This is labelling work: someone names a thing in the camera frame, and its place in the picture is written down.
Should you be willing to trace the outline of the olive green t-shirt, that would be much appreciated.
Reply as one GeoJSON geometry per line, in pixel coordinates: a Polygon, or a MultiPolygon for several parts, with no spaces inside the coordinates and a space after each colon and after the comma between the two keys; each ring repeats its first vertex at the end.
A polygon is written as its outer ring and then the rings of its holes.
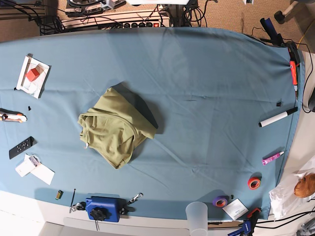
{"type": "Polygon", "coordinates": [[[96,150],[113,168],[127,164],[133,151],[157,128],[114,88],[109,88],[94,107],[80,114],[80,140],[96,150]]]}

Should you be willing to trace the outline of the white power strip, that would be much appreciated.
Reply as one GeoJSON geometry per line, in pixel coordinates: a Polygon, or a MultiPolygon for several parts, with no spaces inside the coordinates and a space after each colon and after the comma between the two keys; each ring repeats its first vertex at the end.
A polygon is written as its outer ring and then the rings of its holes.
{"type": "Polygon", "coordinates": [[[125,12],[107,12],[92,16],[69,18],[61,20],[65,30],[78,29],[83,27],[101,27],[103,25],[117,25],[119,27],[138,27],[149,25],[150,27],[170,27],[170,18],[157,9],[138,10],[125,12]]]}

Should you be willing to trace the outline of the blue clamp block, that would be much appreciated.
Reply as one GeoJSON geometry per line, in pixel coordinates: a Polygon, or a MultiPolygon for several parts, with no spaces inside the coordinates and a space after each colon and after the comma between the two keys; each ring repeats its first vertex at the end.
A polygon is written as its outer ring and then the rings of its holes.
{"type": "Polygon", "coordinates": [[[117,198],[92,196],[85,199],[89,219],[106,222],[119,222],[120,208],[117,198]]]}

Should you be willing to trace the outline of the black zip tie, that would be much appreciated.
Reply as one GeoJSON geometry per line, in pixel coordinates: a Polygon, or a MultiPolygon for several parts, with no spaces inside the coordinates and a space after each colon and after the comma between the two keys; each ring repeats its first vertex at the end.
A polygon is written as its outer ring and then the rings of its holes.
{"type": "Polygon", "coordinates": [[[69,210],[69,213],[71,213],[71,212],[72,212],[72,206],[73,206],[73,202],[74,202],[75,192],[76,192],[76,189],[74,188],[74,190],[73,190],[73,194],[72,194],[72,198],[71,198],[71,203],[70,203],[70,210],[69,210]]]}

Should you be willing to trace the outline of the red tape roll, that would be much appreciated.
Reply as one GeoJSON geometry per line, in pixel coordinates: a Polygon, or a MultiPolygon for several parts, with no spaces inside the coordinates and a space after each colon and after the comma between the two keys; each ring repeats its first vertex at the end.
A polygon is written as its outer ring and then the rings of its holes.
{"type": "Polygon", "coordinates": [[[251,177],[248,180],[248,187],[250,190],[256,190],[260,187],[261,185],[261,180],[259,177],[251,177]]]}

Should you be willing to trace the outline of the white paper card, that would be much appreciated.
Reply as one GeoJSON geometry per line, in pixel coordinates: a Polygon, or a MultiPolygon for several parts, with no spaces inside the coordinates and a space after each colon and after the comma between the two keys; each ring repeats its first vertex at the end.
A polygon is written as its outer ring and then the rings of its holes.
{"type": "Polygon", "coordinates": [[[239,199],[235,199],[222,209],[232,220],[237,220],[248,212],[248,209],[239,199]]]}

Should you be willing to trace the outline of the small black clip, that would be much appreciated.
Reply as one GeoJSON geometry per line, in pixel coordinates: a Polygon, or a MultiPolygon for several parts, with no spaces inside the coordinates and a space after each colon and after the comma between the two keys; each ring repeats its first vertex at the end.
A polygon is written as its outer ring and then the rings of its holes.
{"type": "Polygon", "coordinates": [[[281,107],[282,105],[283,105],[283,102],[281,100],[276,103],[276,107],[281,107]]]}

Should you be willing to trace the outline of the small green battery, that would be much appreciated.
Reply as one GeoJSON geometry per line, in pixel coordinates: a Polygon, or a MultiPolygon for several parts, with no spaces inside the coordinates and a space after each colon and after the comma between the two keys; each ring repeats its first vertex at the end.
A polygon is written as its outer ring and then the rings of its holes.
{"type": "Polygon", "coordinates": [[[59,190],[59,191],[57,192],[57,195],[56,195],[55,199],[56,199],[56,200],[60,200],[61,197],[62,197],[62,195],[63,195],[63,191],[59,190]]]}

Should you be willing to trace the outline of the red cube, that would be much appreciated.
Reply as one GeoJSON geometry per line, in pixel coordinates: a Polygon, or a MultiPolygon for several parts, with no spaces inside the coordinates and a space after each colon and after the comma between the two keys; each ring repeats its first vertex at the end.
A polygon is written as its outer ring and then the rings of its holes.
{"type": "Polygon", "coordinates": [[[33,82],[33,81],[36,80],[39,76],[40,76],[40,72],[39,72],[36,68],[30,69],[30,70],[26,73],[26,78],[27,78],[30,82],[33,82]]]}

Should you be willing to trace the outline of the white card stack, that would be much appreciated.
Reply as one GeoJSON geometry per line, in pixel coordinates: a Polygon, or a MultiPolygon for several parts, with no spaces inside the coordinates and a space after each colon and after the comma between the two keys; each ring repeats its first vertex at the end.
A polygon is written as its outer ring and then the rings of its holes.
{"type": "Polygon", "coordinates": [[[20,163],[15,171],[21,176],[24,177],[32,170],[34,170],[40,164],[40,160],[36,155],[25,154],[24,161],[20,163]]]}

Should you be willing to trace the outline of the blue bar clamp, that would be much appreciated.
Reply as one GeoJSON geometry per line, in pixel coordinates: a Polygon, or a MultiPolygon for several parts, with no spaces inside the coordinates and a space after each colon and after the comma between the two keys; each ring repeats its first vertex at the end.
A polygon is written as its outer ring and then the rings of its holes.
{"type": "Polygon", "coordinates": [[[252,236],[260,213],[261,208],[255,208],[247,215],[247,219],[242,223],[241,228],[229,233],[228,236],[252,236]]]}

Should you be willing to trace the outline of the blue black clamp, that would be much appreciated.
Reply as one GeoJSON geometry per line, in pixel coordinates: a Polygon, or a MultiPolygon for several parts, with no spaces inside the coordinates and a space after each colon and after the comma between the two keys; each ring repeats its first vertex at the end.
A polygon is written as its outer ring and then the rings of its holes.
{"type": "Polygon", "coordinates": [[[268,34],[268,36],[270,37],[270,39],[260,38],[260,40],[262,42],[271,43],[274,46],[280,46],[280,47],[285,46],[285,42],[284,42],[281,34],[276,32],[270,18],[268,18],[268,19],[261,18],[260,23],[261,23],[263,29],[268,34]]]}

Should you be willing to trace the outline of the white plastic bag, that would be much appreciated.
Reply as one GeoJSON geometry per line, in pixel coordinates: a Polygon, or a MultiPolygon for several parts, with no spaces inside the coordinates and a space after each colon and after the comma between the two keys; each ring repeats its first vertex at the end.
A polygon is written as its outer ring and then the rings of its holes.
{"type": "Polygon", "coordinates": [[[306,198],[299,198],[294,194],[298,181],[308,175],[315,174],[315,158],[312,157],[299,171],[284,178],[269,192],[270,204],[274,219],[279,220],[296,210],[300,205],[315,197],[315,193],[306,198]]]}

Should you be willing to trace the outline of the orange white utility knife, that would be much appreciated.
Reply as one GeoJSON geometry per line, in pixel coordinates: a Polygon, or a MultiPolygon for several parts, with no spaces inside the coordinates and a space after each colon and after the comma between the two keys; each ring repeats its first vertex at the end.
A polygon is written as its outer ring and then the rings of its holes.
{"type": "Polygon", "coordinates": [[[6,109],[0,109],[0,120],[5,121],[5,122],[26,122],[27,117],[20,113],[20,112],[14,112],[14,111],[9,111],[6,109]]]}

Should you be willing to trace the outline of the brown bread item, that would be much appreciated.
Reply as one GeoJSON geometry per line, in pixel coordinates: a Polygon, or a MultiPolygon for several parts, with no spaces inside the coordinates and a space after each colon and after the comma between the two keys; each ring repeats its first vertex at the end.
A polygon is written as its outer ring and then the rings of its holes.
{"type": "Polygon", "coordinates": [[[295,196],[299,198],[306,198],[315,192],[315,175],[308,174],[302,177],[294,188],[295,196]]]}

